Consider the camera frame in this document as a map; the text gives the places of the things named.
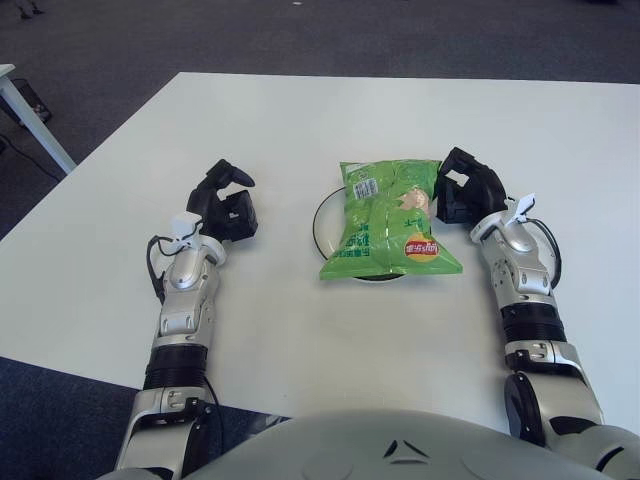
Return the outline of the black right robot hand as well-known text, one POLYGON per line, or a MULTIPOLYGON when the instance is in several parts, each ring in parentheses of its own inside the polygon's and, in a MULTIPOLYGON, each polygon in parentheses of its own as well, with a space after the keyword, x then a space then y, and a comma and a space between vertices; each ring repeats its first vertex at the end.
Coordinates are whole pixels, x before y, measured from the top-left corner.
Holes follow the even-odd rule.
POLYGON ((454 147, 442 163, 434 190, 436 216, 446 224, 476 225, 506 210, 506 192, 494 170, 454 147))

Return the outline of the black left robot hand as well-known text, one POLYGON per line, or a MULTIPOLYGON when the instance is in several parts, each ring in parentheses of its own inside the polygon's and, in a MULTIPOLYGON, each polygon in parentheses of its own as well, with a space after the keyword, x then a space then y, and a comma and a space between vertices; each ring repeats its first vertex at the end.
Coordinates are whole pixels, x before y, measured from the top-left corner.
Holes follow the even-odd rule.
POLYGON ((231 184, 254 187, 254 180, 241 169, 220 159, 209 169, 204 179, 191 192, 186 210, 202 219, 200 232, 219 242, 236 242, 253 237, 258 220, 248 190, 241 190, 221 199, 220 190, 231 184))

